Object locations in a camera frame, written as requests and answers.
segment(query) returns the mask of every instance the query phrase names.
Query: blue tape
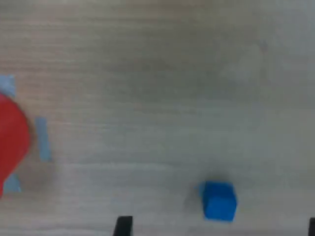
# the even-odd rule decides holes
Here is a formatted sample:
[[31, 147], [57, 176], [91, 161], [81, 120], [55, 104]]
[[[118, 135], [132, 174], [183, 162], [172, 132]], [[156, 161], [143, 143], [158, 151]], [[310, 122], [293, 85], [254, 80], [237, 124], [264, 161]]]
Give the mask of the blue tape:
[[13, 75], [0, 75], [0, 92], [9, 97], [15, 97], [16, 88]]
[[38, 139], [39, 157], [43, 162], [51, 161], [51, 153], [47, 133], [47, 120], [44, 117], [35, 118]]
[[11, 174], [3, 184], [3, 193], [20, 193], [20, 181], [16, 174]]

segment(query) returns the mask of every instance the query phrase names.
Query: blue cube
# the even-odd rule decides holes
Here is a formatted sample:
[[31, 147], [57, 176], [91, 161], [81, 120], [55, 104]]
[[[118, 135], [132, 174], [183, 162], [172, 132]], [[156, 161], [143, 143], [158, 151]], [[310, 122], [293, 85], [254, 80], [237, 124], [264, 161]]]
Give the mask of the blue cube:
[[201, 197], [205, 217], [210, 220], [232, 222], [237, 207], [233, 185], [207, 181], [202, 186]]

